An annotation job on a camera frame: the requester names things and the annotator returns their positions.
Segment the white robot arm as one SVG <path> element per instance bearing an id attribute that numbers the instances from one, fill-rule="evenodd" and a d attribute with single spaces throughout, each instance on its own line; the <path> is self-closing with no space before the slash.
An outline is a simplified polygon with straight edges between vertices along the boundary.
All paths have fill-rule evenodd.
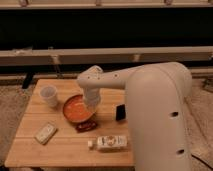
<path id="1" fill-rule="evenodd" d="M 135 171 L 191 171 L 184 99 L 192 76 L 178 62 L 114 72 L 93 66 L 77 78 L 84 102 L 97 106 L 102 88 L 123 89 Z"/>

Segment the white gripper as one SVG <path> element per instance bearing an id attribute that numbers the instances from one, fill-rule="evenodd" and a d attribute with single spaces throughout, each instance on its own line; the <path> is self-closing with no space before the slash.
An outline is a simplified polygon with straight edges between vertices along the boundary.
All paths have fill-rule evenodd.
<path id="1" fill-rule="evenodd" d="M 101 101 L 100 90 L 99 89 L 84 89 L 83 90 L 83 102 L 86 108 L 95 112 L 97 110 L 97 106 Z"/>

